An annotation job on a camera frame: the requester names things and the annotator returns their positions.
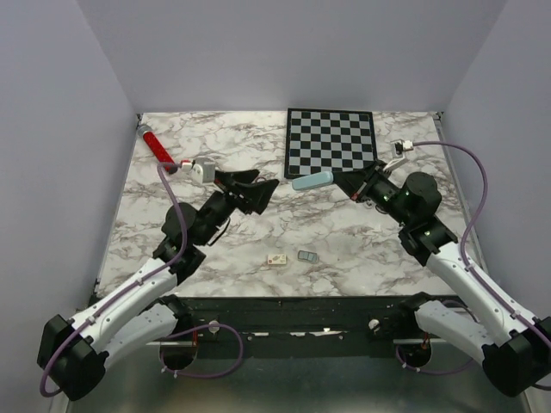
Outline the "light blue stapler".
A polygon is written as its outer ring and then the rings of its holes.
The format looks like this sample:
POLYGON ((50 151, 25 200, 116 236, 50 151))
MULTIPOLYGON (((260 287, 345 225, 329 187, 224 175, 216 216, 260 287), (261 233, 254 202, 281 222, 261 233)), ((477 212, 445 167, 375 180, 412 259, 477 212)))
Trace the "light blue stapler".
POLYGON ((333 174, 330 171, 318 172, 292 180, 292 189, 297 192, 322 188, 333 184, 333 174))

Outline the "white staple box sleeve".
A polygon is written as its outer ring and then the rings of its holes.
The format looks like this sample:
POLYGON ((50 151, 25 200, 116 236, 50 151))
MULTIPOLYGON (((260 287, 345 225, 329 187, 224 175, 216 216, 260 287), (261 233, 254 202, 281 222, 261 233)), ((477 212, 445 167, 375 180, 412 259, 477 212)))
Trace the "white staple box sleeve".
POLYGON ((287 264, 287 256, 285 254, 268 254, 267 263, 270 266, 284 266, 287 264))

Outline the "staple tray with staples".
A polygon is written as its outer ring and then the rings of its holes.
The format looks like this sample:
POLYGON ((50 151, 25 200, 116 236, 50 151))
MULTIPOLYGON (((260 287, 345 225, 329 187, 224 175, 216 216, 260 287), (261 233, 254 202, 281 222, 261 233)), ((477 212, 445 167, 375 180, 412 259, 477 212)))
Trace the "staple tray with staples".
POLYGON ((315 263, 318 261, 318 255, 311 251, 299 250, 297 253, 297 259, 302 262, 315 263))

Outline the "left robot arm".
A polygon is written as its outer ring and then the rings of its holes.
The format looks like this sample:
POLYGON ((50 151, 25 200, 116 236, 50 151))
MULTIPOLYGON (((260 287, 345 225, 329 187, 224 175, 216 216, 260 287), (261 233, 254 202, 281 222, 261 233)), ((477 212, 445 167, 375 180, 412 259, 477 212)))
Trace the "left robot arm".
POLYGON ((234 211, 265 211, 280 182, 260 181, 258 175, 258 170, 216 170, 217 189, 199 209, 167 192, 172 205, 152 257, 95 304, 70 318, 56 315, 44 325, 37 355, 43 397, 62 393, 77 401, 100 383, 116 359, 157 338, 180 340, 190 332, 189 316, 166 294, 201 266, 206 256, 200 248, 218 241, 234 211))

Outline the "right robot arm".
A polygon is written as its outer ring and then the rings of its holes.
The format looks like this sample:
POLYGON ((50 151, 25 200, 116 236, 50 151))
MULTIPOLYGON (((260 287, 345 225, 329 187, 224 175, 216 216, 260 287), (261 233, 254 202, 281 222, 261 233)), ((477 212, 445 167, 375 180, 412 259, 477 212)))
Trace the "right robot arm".
POLYGON ((406 252, 442 279, 478 318, 465 319, 422 293, 400 311, 398 331, 426 331, 449 342, 482 366, 501 393, 515 397, 550 373, 550 319, 519 305, 461 250, 457 236, 437 217, 442 201, 436 180, 411 173, 401 187, 381 164, 336 172, 332 181, 356 203, 371 201, 400 225, 406 252))

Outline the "black grey chessboard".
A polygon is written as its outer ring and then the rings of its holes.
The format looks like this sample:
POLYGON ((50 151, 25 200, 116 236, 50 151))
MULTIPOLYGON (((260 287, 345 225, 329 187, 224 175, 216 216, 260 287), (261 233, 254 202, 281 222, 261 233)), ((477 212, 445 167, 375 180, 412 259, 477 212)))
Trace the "black grey chessboard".
POLYGON ((287 179, 325 171, 361 170, 377 158, 373 114, 313 108, 287 112, 287 179))

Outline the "red glitter toy microphone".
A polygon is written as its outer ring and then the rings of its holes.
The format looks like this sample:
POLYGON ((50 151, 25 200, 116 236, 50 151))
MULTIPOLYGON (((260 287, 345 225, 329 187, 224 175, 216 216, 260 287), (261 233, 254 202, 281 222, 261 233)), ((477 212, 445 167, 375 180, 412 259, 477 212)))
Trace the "red glitter toy microphone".
POLYGON ((170 156, 169 152, 160 143, 155 133, 146 124, 140 124, 137 127, 137 136, 145 142, 154 157, 164 165, 165 171, 172 175, 177 172, 178 168, 170 156))

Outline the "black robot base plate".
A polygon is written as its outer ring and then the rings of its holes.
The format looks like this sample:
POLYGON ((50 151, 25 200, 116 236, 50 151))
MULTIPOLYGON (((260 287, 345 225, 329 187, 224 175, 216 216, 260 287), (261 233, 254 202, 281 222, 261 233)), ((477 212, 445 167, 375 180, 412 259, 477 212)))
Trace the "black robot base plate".
MULTIPOLYGON (((412 307, 420 301, 422 293, 408 297, 313 297, 313 298, 192 298, 176 299, 186 314, 177 325, 176 332, 168 337, 191 332, 217 333, 229 330, 237 340, 208 343, 205 347, 188 348, 163 346, 171 365, 180 358, 188 359, 197 353, 203 359, 232 359, 239 348, 245 358, 324 358, 368 356, 387 358, 395 344, 367 344, 359 335, 383 336, 389 339, 419 337, 421 329, 412 318, 412 307), (324 330, 347 331, 346 341, 301 342, 299 345, 264 347, 255 343, 243 344, 240 333, 314 332, 324 330)), ((448 296, 430 296, 453 311, 461 307, 460 301, 448 296)), ((429 348, 420 345, 406 346, 421 363, 430 358, 429 348)))

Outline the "aluminium rail frame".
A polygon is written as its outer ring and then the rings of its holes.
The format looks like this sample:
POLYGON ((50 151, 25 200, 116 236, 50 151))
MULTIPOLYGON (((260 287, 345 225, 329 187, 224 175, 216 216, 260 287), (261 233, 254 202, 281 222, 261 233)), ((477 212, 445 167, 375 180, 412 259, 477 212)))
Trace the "aluminium rail frame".
MULTIPOLYGON (((324 330, 314 332, 290 332, 290 333, 269 333, 269 332, 254 332, 254 333, 240 333, 241 341, 243 344, 249 343, 252 345, 255 343, 257 346, 268 345, 276 346, 291 346, 299 345, 301 342, 341 342, 346 341, 346 336, 349 333, 347 331, 336 330, 324 330)), ((180 346, 188 348, 205 347, 208 343, 223 343, 237 340, 237 337, 229 330, 219 331, 217 333, 201 333, 191 332, 182 335, 175 335, 174 337, 164 337, 154 340, 159 342, 161 346, 180 346)), ((422 348, 428 348, 430 346, 430 340, 434 340, 434 337, 430 337, 427 333, 421 334, 419 337, 413 337, 408 339, 389 339, 383 336, 364 336, 359 335, 358 340, 364 341, 367 344, 375 345, 382 344, 383 342, 390 342, 395 345, 414 346, 420 345, 422 348)))

